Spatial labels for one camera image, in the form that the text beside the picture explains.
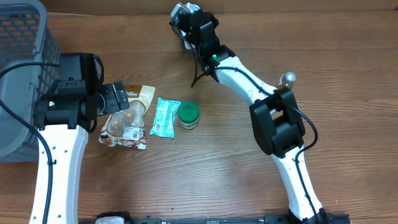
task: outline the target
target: blue packet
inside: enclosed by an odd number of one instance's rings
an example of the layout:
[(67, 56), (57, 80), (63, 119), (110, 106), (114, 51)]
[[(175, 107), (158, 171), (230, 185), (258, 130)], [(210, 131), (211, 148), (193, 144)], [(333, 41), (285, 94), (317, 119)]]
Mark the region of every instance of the blue packet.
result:
[(157, 99), (154, 125), (150, 129), (150, 135), (159, 137), (174, 138), (174, 121), (178, 107), (181, 102), (174, 100)]

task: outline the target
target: green jar cap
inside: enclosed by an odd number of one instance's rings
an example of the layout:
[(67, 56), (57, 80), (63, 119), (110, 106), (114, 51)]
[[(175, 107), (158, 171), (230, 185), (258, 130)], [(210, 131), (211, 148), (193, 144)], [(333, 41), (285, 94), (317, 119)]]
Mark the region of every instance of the green jar cap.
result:
[(180, 121), (194, 123), (199, 118), (199, 108), (194, 102), (184, 102), (178, 107), (177, 114)]

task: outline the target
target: beige wall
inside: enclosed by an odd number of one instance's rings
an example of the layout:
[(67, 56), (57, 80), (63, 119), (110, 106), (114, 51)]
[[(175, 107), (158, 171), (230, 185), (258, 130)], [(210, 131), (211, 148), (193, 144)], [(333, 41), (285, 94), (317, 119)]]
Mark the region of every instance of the beige wall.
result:
[[(41, 0), (48, 12), (90, 15), (169, 14), (179, 0)], [(398, 0), (194, 0), (211, 12), (393, 10)]]

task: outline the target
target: barcode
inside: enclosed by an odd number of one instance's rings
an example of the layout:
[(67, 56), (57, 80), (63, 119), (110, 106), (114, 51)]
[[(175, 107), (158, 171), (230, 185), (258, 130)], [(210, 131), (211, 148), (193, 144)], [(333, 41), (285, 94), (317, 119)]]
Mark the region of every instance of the barcode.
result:
[(159, 129), (160, 129), (160, 124), (157, 123), (156, 126), (155, 126), (155, 131), (159, 131)]
[(132, 133), (132, 138), (133, 139), (138, 139), (138, 130), (134, 130)]

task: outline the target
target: jar with green lid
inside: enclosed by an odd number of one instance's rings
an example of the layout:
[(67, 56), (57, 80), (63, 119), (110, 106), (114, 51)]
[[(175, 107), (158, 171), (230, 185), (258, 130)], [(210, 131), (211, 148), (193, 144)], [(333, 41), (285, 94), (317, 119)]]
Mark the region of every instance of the jar with green lid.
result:
[(185, 129), (193, 129), (198, 126), (199, 108), (191, 101), (184, 102), (178, 107), (178, 119)]

